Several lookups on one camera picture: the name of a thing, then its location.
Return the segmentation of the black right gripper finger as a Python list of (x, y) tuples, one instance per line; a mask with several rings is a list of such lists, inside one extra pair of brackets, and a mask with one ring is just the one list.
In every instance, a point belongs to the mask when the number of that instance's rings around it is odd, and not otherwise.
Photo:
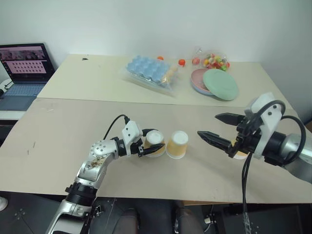
[(197, 131), (197, 134), (208, 144), (221, 149), (222, 151), (229, 153), (232, 149), (232, 143), (224, 138), (221, 138), (219, 135), (209, 132), (209, 131)]
[(239, 115), (239, 114), (234, 114), (234, 113), (221, 113), (221, 114), (215, 115), (215, 118), (225, 124), (237, 126), (243, 121), (244, 115)]

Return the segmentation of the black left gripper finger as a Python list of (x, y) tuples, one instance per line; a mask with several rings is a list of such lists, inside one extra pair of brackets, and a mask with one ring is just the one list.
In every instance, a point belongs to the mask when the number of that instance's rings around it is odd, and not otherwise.
[(151, 131), (157, 131), (157, 129), (153, 129), (153, 128), (142, 129), (143, 137), (147, 138), (148, 133), (151, 132)]
[(143, 149), (143, 155), (145, 156), (145, 155), (152, 154), (158, 151), (159, 149), (161, 149), (164, 145), (165, 145), (164, 143), (151, 145), (149, 148)]

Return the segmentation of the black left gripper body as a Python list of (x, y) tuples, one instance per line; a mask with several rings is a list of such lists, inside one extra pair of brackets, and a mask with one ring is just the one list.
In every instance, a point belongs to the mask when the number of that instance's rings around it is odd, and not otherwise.
[(146, 151), (144, 149), (144, 144), (141, 136), (135, 138), (134, 141), (130, 144), (130, 152), (131, 155), (138, 155), (138, 157), (146, 155)]

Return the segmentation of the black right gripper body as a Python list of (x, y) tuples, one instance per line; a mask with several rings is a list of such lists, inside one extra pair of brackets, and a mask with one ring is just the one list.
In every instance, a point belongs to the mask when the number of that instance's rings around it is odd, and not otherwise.
[(252, 122), (246, 116), (234, 116), (231, 125), (237, 126), (237, 136), (234, 145), (230, 148), (229, 157), (233, 158), (238, 151), (248, 154), (254, 153), (260, 141), (262, 120), (258, 118)]

